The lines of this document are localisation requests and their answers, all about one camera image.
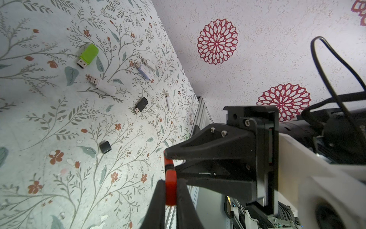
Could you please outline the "green usb drive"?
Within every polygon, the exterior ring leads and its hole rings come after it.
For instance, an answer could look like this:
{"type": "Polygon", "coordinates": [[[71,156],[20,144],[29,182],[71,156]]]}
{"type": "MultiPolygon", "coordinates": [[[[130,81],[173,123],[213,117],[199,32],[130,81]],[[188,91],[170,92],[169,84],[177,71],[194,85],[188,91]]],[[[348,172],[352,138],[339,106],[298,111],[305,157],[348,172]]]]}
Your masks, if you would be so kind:
{"type": "Polygon", "coordinates": [[[98,55],[99,49],[94,45],[90,44],[80,55],[77,65],[84,69],[86,66],[90,65],[94,58],[98,55]]]}

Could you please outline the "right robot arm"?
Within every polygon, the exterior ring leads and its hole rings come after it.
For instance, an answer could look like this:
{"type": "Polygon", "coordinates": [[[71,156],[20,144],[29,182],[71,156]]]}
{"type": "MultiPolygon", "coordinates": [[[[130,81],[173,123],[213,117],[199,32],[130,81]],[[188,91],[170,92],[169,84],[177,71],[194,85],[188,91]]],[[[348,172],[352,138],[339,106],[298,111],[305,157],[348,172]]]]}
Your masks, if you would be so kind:
{"type": "Polygon", "coordinates": [[[226,106],[227,121],[199,130],[164,152],[165,180],[154,191],[144,226],[202,229],[188,187],[222,194],[235,229],[363,229],[366,226],[366,110],[349,110],[365,91],[337,94],[315,50],[330,98],[280,122],[275,105],[226,106]]]}

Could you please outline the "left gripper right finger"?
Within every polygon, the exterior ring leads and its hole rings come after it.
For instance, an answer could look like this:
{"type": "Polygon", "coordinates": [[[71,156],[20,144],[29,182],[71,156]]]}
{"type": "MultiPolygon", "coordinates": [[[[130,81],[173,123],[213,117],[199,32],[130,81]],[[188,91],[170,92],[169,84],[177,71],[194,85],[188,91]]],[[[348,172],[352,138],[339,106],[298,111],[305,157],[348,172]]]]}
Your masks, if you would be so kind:
{"type": "Polygon", "coordinates": [[[182,178],[177,180],[176,208],[177,229],[204,229],[193,205],[187,183],[182,178]]]}

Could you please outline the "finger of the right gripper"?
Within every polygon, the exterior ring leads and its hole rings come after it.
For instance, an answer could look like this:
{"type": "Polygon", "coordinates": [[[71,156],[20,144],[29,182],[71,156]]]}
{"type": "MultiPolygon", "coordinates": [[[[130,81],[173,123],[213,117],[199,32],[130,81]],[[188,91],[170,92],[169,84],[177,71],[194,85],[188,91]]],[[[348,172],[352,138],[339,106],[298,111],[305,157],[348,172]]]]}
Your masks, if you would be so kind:
{"type": "Polygon", "coordinates": [[[225,160],[256,156],[256,139],[249,130],[210,124],[190,139],[165,150],[167,159],[225,160]]]}
{"type": "Polygon", "coordinates": [[[191,160],[176,166],[175,171],[187,185],[209,189],[236,198],[241,203],[257,201],[254,176],[235,161],[191,160]]]}

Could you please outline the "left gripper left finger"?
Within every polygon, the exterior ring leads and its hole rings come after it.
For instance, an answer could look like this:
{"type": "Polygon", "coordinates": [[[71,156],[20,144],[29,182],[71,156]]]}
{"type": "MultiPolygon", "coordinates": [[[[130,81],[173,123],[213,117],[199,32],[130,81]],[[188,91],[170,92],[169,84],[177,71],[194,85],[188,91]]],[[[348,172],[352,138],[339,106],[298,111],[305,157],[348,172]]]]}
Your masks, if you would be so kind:
{"type": "Polygon", "coordinates": [[[165,181],[159,180],[155,187],[148,211],[140,229],[164,229],[165,228],[165,181]]]}

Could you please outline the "red usb drive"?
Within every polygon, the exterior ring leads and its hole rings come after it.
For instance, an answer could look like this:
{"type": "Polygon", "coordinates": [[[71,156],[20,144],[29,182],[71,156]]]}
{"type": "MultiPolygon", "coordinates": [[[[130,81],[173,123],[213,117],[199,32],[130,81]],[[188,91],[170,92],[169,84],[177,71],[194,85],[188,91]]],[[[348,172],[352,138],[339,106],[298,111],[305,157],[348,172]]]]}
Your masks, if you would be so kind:
{"type": "Polygon", "coordinates": [[[166,205],[175,206],[177,198],[177,174],[173,160],[167,159],[164,155],[165,164],[165,189],[166,189],[166,205]]]}

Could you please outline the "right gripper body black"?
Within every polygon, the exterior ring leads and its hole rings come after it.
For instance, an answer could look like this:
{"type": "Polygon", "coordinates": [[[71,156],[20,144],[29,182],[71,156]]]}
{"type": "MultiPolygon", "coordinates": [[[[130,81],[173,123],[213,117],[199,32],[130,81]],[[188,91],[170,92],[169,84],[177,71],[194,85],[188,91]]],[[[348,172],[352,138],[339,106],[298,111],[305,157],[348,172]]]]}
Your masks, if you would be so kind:
{"type": "Polygon", "coordinates": [[[227,124],[254,134],[255,157],[246,169],[255,173],[253,208],[265,215],[278,213],[279,111],[276,106],[225,106],[227,124]]]}

